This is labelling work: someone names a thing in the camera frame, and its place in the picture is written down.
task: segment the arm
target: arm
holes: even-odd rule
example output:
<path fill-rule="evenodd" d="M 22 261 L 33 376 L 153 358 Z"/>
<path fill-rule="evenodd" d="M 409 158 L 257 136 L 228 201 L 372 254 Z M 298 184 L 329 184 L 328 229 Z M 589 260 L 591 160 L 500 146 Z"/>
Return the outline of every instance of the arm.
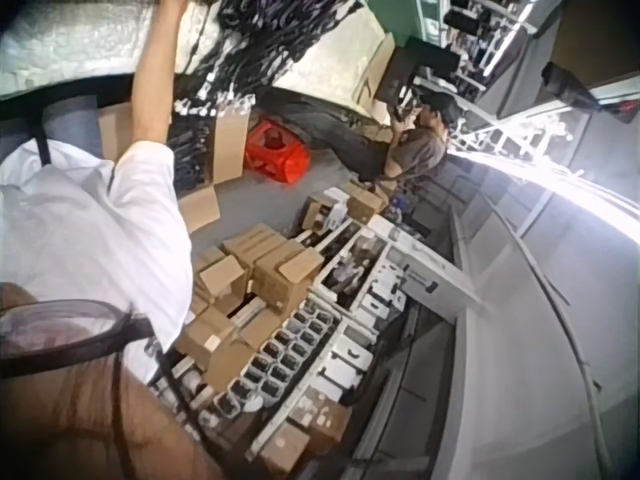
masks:
<path fill-rule="evenodd" d="M 133 78 L 133 142 L 166 143 L 180 20 L 188 0 L 161 0 Z"/>
<path fill-rule="evenodd" d="M 389 143 L 389 149 L 387 150 L 387 156 L 384 161 L 384 174 L 387 178 L 395 178 L 402 173 L 402 167 L 394 159 L 394 153 L 400 144 L 402 134 L 412 128 L 413 122 L 419 113 L 419 109 L 411 112 L 411 114 L 402 122 L 396 120 L 394 116 L 391 116 L 391 131 L 393 136 Z"/>
<path fill-rule="evenodd" d="M 387 157 L 384 160 L 384 174 L 388 178 L 395 178 L 402 173 L 402 167 L 400 167 L 400 165 L 398 165 L 398 163 L 393 159 L 393 152 L 398 147 L 404 130 L 395 129 L 393 127 L 392 130 L 393 137 L 391 137 L 389 149 L 387 150 Z"/>

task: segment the cable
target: cable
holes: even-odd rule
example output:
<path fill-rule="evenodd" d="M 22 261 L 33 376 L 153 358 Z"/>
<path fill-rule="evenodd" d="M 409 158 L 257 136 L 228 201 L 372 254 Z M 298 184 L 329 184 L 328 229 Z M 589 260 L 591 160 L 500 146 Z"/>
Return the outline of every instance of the cable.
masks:
<path fill-rule="evenodd" d="M 200 31 L 198 32 L 198 38 L 196 38 L 196 42 L 191 47 L 191 51 L 189 52 L 189 60 L 187 60 L 187 65 L 184 67 L 182 73 L 188 73 L 191 62 L 193 61 L 193 57 L 195 57 L 198 48 L 200 47 L 200 40 L 202 39 L 202 34 L 204 33 L 204 29 L 207 26 L 207 20 L 209 19 L 209 13 L 211 13 L 211 7 L 213 7 L 213 3 L 214 2 L 207 5 L 207 10 L 204 14 L 204 20 L 202 21 L 202 26 L 200 27 Z"/>

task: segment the person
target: person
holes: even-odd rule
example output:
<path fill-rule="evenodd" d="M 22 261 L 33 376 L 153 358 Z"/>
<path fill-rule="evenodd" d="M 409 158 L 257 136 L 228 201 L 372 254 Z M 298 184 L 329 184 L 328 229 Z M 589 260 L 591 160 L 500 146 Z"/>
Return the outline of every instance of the person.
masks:
<path fill-rule="evenodd" d="M 384 163 L 387 179 L 406 179 L 433 170 L 447 152 L 447 126 L 442 114 L 429 105 L 404 121 L 392 115 L 391 132 Z"/>
<path fill-rule="evenodd" d="M 371 140 L 326 110 L 275 93 L 266 95 L 260 107 L 295 133 L 308 136 L 308 143 L 320 142 L 331 148 L 361 182 L 402 182 L 428 174 L 440 163 L 446 153 L 448 132 L 459 116 L 449 94 L 430 92 L 421 101 L 422 107 L 403 121 L 391 115 L 389 142 Z"/>
<path fill-rule="evenodd" d="M 167 351 L 187 320 L 191 242 L 165 145 L 187 3 L 155 7 L 133 81 L 133 143 L 117 162 L 101 159 L 95 98 L 51 105 L 39 128 L 0 124 L 3 478 L 223 478 L 145 385 L 158 368 L 148 340 L 64 357 L 105 335 L 92 348 L 126 343 L 111 329 L 135 316 Z"/>

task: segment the wall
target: wall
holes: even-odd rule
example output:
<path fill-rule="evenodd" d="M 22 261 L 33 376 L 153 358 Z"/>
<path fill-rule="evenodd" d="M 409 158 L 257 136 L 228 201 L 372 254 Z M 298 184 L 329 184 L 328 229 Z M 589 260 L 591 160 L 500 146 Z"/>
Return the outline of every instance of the wall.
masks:
<path fill-rule="evenodd" d="M 639 122 L 592 117 L 572 169 L 584 168 L 601 185 L 637 199 Z M 473 209 L 462 220 L 473 233 Z M 604 432 L 622 475 L 636 461 L 638 445 L 637 246 L 558 198 L 524 239 L 569 303 L 563 308 L 603 387 Z M 473 328 L 464 332 L 464 365 L 473 369 L 456 365 L 453 384 L 463 405 L 473 408 L 447 418 L 444 439 L 452 437 L 451 427 L 458 442 L 450 467 L 436 465 L 434 478 L 599 478 L 578 368 L 521 254 L 493 216 L 467 246 L 468 272 L 488 308 L 466 320 Z M 455 378 L 461 371 L 463 387 Z M 438 463 L 450 453 L 441 451 Z"/>
<path fill-rule="evenodd" d="M 387 32 L 393 33 L 398 45 L 410 36 L 420 37 L 420 23 L 415 0 L 369 0 L 368 7 Z"/>

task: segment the concrete floor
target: concrete floor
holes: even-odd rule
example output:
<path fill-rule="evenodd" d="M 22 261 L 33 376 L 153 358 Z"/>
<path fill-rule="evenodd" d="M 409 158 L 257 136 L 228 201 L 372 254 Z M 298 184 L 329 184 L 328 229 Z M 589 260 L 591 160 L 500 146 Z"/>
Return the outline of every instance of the concrete floor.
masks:
<path fill-rule="evenodd" d="M 330 150 L 312 150 L 311 168 L 295 185 L 283 185 L 246 170 L 236 180 L 216 187 L 220 219 L 192 236 L 193 253 L 200 253 L 258 223 L 291 233 L 307 197 L 351 178 Z"/>

